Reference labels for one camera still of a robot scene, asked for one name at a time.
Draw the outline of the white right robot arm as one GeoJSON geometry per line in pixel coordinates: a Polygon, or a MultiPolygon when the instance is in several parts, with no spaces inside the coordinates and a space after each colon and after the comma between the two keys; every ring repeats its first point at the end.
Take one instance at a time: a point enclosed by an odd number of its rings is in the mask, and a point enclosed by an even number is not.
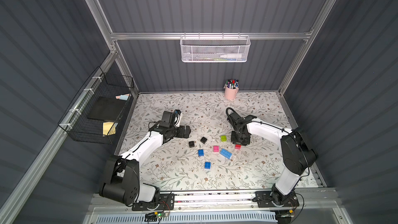
{"type": "Polygon", "coordinates": [[[309,176],[305,171],[316,162],[318,154],[312,147],[307,135],[300,128],[284,129],[260,120],[250,120],[248,117],[233,120],[227,118],[233,127],[231,141],[234,144],[247,145],[252,135],[260,136],[275,143],[282,151],[285,168],[270,194],[266,197],[276,207],[283,207],[294,198],[294,189],[299,180],[309,176]]]}

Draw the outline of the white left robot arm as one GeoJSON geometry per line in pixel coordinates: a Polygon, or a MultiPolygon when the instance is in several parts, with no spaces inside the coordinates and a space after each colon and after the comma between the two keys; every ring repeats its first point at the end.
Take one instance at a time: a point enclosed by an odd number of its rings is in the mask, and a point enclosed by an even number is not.
{"type": "Polygon", "coordinates": [[[99,195],[113,201],[133,206],[145,202],[157,205],[160,202],[160,190],[141,182],[140,168],[151,154],[174,138],[187,139],[191,134],[190,126],[156,122],[149,128],[145,137],[133,148],[106,161],[99,195]]]}

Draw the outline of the light blue long lego brick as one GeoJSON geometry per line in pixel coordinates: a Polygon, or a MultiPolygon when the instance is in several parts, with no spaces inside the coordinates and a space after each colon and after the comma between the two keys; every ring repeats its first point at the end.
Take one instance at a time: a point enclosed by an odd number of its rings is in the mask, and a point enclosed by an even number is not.
{"type": "Polygon", "coordinates": [[[232,158],[232,153],[225,149],[222,149],[219,153],[228,160],[232,158]]]}

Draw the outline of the green lego brick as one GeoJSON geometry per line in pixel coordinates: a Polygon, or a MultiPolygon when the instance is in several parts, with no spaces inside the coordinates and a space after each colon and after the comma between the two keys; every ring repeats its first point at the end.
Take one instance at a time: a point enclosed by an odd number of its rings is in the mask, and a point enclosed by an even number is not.
{"type": "Polygon", "coordinates": [[[226,142],[227,141],[227,137],[225,135],[222,135],[220,138],[221,138],[222,142],[226,142]]]}

